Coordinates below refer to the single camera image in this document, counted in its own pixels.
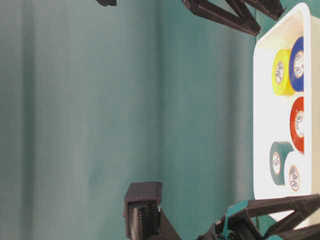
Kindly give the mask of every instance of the red tape roll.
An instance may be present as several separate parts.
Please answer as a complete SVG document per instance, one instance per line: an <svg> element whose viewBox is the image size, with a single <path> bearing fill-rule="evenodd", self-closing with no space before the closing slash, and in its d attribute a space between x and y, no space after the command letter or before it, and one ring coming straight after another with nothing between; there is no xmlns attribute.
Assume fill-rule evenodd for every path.
<svg viewBox="0 0 320 240"><path fill-rule="evenodd" d="M293 144L300 152L305 151L304 133L304 97L298 97L293 103L290 114L290 134Z"/></svg>

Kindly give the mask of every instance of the teal backdrop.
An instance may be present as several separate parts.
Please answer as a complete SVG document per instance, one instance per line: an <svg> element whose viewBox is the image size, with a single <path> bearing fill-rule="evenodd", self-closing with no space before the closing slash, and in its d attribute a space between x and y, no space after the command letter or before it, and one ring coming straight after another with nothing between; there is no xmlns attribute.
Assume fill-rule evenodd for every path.
<svg viewBox="0 0 320 240"><path fill-rule="evenodd" d="M180 0L0 0L0 36L0 239L125 239L132 181L182 239L253 198L254 37Z"/></svg>

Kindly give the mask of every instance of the teal tape roll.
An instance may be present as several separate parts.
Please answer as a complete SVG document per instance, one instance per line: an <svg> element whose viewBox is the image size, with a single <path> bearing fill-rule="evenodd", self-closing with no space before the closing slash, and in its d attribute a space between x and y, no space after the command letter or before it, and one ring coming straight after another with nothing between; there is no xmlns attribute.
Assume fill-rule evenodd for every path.
<svg viewBox="0 0 320 240"><path fill-rule="evenodd" d="M275 141L270 149L269 163L272 179L276 185L285 185L285 162L294 148L288 141Z"/></svg>

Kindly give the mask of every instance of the white tape roll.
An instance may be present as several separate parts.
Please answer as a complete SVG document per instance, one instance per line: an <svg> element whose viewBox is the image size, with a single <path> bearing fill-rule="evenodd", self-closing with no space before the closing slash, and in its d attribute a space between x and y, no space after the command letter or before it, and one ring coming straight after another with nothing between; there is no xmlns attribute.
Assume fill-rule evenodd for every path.
<svg viewBox="0 0 320 240"><path fill-rule="evenodd" d="M304 156L298 151L289 152L284 164L284 183L288 195L307 195L309 175Z"/></svg>

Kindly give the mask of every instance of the tape roll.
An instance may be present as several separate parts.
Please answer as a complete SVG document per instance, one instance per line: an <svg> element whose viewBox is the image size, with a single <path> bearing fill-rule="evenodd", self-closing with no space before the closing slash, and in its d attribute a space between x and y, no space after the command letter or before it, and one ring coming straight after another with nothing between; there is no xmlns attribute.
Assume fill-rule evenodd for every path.
<svg viewBox="0 0 320 240"><path fill-rule="evenodd" d="M293 145L300 152L305 151L304 97L298 97L290 113L290 134Z"/></svg>
<svg viewBox="0 0 320 240"><path fill-rule="evenodd" d="M295 93L289 78L290 49L277 52L272 66L272 87L275 95L291 96Z"/></svg>
<svg viewBox="0 0 320 240"><path fill-rule="evenodd" d="M289 63L290 82L296 92L304 90L304 60L304 37L301 36L293 45Z"/></svg>
<svg viewBox="0 0 320 240"><path fill-rule="evenodd" d="M289 195L308 194L308 169L300 152L292 151L286 157L284 182Z"/></svg>
<svg viewBox="0 0 320 240"><path fill-rule="evenodd" d="M285 162L294 148L288 141L275 141L271 145L269 165L272 179L276 185L285 184Z"/></svg>

